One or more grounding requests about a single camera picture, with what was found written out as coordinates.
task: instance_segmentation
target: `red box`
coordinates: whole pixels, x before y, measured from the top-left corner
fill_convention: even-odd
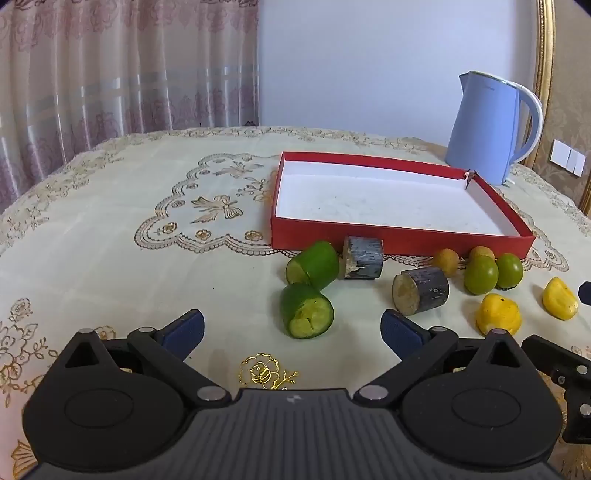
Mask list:
[[[535,240],[531,230],[481,177],[469,185],[466,178],[466,170],[417,161],[283,152],[271,245],[302,250],[327,240],[341,251],[351,235],[381,239],[385,254],[451,248],[466,257],[483,245],[497,256],[525,258]]]

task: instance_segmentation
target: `curtain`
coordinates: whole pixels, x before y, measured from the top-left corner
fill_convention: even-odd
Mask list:
[[[0,212],[112,137],[258,124],[258,0],[15,0],[0,11]]]

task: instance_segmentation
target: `blue gripper pad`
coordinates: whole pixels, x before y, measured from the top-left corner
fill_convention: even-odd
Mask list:
[[[591,282],[586,281],[579,287],[579,299],[585,305],[591,305]]]
[[[429,332],[396,310],[386,310],[380,325],[382,340],[404,360],[431,339]]]
[[[202,313],[190,310],[178,319],[174,329],[165,333],[162,346],[178,359],[185,360],[203,340],[204,334],[205,319]]]

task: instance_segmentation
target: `small yellow fruit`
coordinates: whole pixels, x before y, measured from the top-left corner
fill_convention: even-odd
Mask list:
[[[579,311],[577,297],[558,277],[554,277],[546,285],[542,303],[549,314],[560,320],[570,320]]]
[[[431,261],[431,265],[441,268],[447,278],[455,275],[459,263],[460,257],[449,248],[437,252]]]
[[[519,306],[498,293],[489,293],[482,299],[476,312],[476,326],[483,335],[493,328],[504,328],[511,335],[515,335],[521,326]]]
[[[488,247],[474,247],[470,250],[470,255],[468,255],[468,260],[474,260],[475,257],[480,255],[484,255],[485,257],[491,257],[493,260],[495,259],[495,254],[493,251]]]

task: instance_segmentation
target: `wallpaper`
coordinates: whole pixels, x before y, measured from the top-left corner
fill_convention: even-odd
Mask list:
[[[579,205],[591,173],[591,17],[574,0],[556,0],[554,6],[550,102],[534,170]],[[555,138],[586,155],[581,178],[549,162]]]

